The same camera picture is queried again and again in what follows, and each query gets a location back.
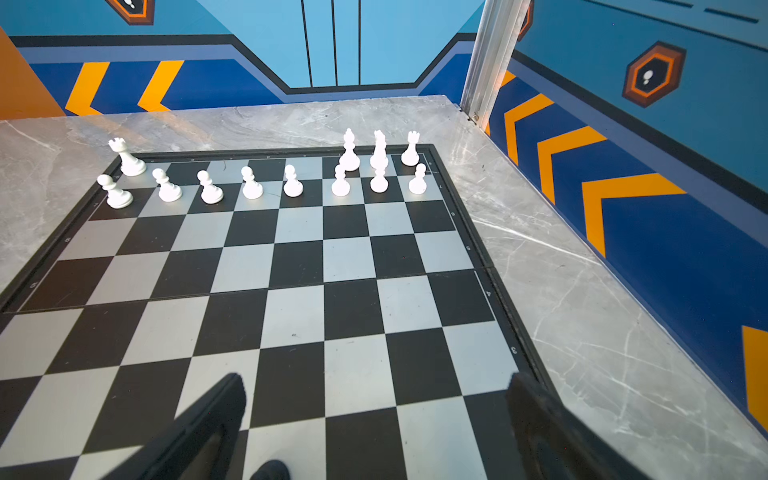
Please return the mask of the white pawn three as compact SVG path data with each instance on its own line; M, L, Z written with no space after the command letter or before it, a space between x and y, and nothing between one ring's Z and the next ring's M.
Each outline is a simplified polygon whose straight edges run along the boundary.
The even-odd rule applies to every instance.
M200 170L197 173L197 178L203 187L201 198L206 204L212 205L223 200L223 190L213 183L210 174L206 170Z

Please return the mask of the white pawn four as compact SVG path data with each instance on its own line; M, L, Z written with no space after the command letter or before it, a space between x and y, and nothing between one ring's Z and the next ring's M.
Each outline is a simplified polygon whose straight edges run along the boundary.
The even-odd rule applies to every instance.
M250 166L244 166L241 169L243 177L242 193L246 199L255 200L260 198L264 193L263 186L256 181L253 169Z

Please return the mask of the white pawn one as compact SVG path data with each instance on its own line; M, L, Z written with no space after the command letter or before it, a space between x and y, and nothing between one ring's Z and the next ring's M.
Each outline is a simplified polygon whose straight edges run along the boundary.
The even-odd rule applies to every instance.
M107 204L111 208L122 209L133 202L133 195L129 191L118 187L110 175L99 175L97 182L107 192Z

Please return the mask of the aluminium corner post right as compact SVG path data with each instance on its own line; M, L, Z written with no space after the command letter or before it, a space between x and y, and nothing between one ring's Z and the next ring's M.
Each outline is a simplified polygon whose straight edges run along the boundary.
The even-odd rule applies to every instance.
M489 124L529 6L530 0L485 2L460 102L481 130Z

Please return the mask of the white rook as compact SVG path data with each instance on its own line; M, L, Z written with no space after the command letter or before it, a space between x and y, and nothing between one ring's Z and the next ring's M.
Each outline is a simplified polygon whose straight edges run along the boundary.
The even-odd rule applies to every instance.
M419 161L420 157L416 150L417 143L420 139L420 133L418 131L409 131L407 135L407 142L408 146L406 150L401 155L401 162L403 165L408 167L415 167Z
M145 162L128 151L128 146L124 138L115 137L110 139L108 145L120 156L121 171L125 176L135 177L146 171Z

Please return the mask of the white pawn two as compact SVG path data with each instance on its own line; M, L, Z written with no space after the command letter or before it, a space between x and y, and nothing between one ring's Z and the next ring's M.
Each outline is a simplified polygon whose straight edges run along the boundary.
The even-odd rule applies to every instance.
M160 187L159 197L163 202L175 202L182 197L181 188L170 181L167 173L163 169L155 168L152 171L152 176Z

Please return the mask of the white pawn five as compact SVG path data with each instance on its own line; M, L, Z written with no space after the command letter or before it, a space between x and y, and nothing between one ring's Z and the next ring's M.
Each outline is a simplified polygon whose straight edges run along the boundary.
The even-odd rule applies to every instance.
M283 185L283 191L285 195L290 198L300 196L304 191L304 187L298 179L295 167L291 164L287 164L284 169L284 175L285 183Z

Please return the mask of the white pawn six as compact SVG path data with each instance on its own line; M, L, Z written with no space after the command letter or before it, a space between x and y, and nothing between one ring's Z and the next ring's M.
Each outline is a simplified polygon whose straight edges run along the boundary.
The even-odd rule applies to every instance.
M351 185L346 179L346 169L343 165L335 167L335 181L331 186L332 194L336 197L344 197L350 193Z

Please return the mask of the white pawn seven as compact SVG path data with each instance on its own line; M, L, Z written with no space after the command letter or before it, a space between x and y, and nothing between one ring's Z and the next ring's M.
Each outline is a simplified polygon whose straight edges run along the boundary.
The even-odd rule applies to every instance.
M375 175L370 181L370 188L374 193L384 193L387 191L389 182L385 176L386 167L376 168Z

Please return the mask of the black and silver chessboard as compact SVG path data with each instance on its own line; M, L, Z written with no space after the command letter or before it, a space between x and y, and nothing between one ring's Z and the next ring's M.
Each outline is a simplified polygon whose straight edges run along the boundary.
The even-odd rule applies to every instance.
M505 402L533 366L522 322L445 161L418 154L424 194L399 148L374 193L364 148L344 197L337 148L113 161L133 202L92 183L1 295L2 477L102 478L237 373L232 479L270 459L295 479L523 478Z

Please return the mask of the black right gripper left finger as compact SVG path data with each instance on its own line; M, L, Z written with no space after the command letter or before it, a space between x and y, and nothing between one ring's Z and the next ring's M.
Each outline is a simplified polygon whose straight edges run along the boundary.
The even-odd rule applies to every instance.
M229 373L173 423L109 472L108 479L224 479L246 406L242 377Z

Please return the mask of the white rook far right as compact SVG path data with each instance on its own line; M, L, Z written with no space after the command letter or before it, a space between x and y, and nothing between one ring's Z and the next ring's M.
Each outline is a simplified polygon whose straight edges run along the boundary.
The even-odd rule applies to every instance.
M420 157L416 150L417 143L420 139L420 133L418 131L409 131L407 135L407 142L408 146L406 150L401 155L401 162L403 165L408 167L415 167L419 161Z

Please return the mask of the white bishop on board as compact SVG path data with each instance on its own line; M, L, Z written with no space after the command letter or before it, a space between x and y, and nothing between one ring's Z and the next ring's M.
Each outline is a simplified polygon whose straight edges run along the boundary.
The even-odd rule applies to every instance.
M344 167L347 172L358 170L360 167L360 158L354 152L355 148L355 135L350 128L346 129L343 135L344 140L344 153L339 159L339 164Z

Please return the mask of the white pawn eight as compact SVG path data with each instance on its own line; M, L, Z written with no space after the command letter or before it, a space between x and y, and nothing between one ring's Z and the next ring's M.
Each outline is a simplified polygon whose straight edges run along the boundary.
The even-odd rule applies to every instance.
M415 176L409 181L408 189L414 195L422 195L426 192L427 184L425 180L426 165L419 163L415 168Z

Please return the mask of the white rook far left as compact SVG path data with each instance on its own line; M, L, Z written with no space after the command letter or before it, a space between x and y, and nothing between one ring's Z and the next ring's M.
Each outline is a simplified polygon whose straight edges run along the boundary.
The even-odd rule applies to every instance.
M108 145L120 156L121 171L125 176L135 177L146 171L145 162L128 151L128 146L124 138L115 137L110 139Z

